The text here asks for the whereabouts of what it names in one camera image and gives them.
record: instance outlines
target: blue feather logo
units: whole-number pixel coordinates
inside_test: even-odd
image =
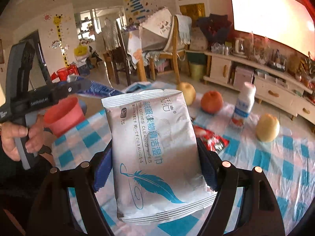
[[[123,163],[120,164],[120,173],[125,176],[132,177],[135,182],[141,185],[148,192],[160,194],[172,203],[185,203],[175,196],[171,187],[162,178],[155,175],[141,174],[141,171],[136,171],[134,174],[123,173],[121,171],[122,166],[125,167],[125,165]]]

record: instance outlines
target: picture frame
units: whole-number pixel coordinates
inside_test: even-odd
[[[4,64],[3,49],[2,49],[2,40],[1,40],[1,39],[0,39],[0,64]]]

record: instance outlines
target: doorway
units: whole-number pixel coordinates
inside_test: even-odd
[[[29,90],[36,89],[46,84],[52,84],[51,78],[45,63],[42,47],[40,44],[39,34],[36,30],[21,41],[29,41],[35,49],[33,66],[30,71]]]

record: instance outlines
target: yogurt bottle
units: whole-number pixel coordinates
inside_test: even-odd
[[[238,95],[235,109],[231,118],[231,124],[237,128],[243,128],[255,102],[256,87],[254,84],[245,82]]]

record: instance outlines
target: screw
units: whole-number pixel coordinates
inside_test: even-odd
[[[58,171],[58,169],[56,167],[53,167],[50,169],[50,173],[54,174]]]
[[[222,162],[223,167],[229,168],[231,167],[231,163],[229,163],[228,161],[224,161]]]
[[[82,167],[82,168],[87,168],[89,165],[90,165],[90,164],[89,164],[88,161],[84,161],[84,162],[81,163],[81,167]]]
[[[255,170],[256,170],[256,172],[258,172],[258,173],[262,173],[262,168],[261,167],[255,167]]]

